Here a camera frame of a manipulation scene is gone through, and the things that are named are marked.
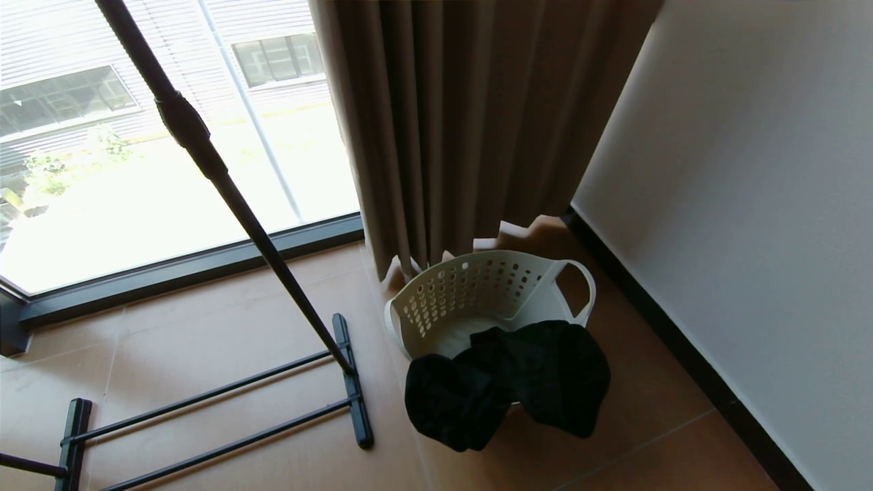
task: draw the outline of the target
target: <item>basket hole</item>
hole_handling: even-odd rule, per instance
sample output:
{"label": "basket hole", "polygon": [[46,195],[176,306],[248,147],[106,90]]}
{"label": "basket hole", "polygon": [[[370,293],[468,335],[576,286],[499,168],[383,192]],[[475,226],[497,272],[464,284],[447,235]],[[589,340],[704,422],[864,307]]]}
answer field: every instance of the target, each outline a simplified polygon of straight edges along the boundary
{"label": "basket hole", "polygon": [[591,298],[591,292],[588,289],[588,280],[582,271],[579,271],[575,266],[564,266],[564,269],[555,278],[555,283],[558,284],[560,294],[570,307],[570,312],[573,317],[577,316],[582,309],[588,304]]}

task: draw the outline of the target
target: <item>black plastic foot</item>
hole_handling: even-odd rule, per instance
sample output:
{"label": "black plastic foot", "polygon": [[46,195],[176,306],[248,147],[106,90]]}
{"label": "black plastic foot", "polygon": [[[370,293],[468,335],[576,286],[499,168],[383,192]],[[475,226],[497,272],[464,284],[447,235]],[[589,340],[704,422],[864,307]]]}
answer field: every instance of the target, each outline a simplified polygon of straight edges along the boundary
{"label": "black plastic foot", "polygon": [[333,333],[336,336],[336,342],[340,345],[342,354],[352,365],[354,370],[353,375],[343,373],[346,379],[346,394],[350,398],[355,398],[348,407],[352,412],[352,424],[354,425],[354,436],[358,439],[358,446],[363,449],[368,449],[373,446],[373,428],[370,427],[370,419],[367,416],[367,407],[364,405],[364,393],[361,391],[361,380],[358,376],[358,367],[354,363],[354,355],[352,354],[351,338],[348,336],[348,322],[342,314],[333,315]]}
{"label": "black plastic foot", "polygon": [[[66,414],[64,439],[88,431],[91,406],[91,401],[86,399],[76,398],[70,401],[70,410]],[[78,491],[79,477],[82,475],[82,459],[85,456],[85,442],[62,443],[60,449],[59,465],[66,468],[69,474],[64,478],[56,479],[55,491]]]}

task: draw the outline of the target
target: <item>baseboard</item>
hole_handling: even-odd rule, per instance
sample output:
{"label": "baseboard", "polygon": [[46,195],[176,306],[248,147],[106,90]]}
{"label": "baseboard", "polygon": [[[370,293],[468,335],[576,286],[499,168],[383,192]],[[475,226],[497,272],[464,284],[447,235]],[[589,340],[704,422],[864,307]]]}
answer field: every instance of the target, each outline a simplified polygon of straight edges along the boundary
{"label": "baseboard", "polygon": [[634,280],[591,227],[573,210],[564,217],[564,223],[576,239],[591,252],[600,267],[712,401],[776,486],[786,491],[812,491],[813,488],[770,435],[764,431],[758,420],[737,399],[722,377],[694,348],[679,327]]}

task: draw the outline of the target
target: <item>laundry basket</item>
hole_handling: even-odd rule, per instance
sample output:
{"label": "laundry basket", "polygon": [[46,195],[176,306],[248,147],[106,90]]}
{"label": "laundry basket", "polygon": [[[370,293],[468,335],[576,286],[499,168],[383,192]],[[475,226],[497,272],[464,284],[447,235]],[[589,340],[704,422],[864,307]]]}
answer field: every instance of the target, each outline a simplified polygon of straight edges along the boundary
{"label": "laundry basket", "polygon": [[[588,281],[588,304],[576,316],[555,283],[565,266],[575,266]],[[416,276],[385,305],[385,326],[409,360],[429,353],[453,358],[470,347],[471,334],[494,326],[513,331],[548,320],[585,326],[595,291],[591,272],[573,260],[474,252]]]}

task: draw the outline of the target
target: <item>curtain fold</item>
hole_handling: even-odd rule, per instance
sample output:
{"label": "curtain fold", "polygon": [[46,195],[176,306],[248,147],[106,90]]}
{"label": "curtain fold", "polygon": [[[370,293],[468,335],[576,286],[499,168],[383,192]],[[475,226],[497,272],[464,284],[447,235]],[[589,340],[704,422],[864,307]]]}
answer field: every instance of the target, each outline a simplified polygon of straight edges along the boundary
{"label": "curtain fold", "polygon": [[662,2],[310,0],[379,277],[564,213]]}

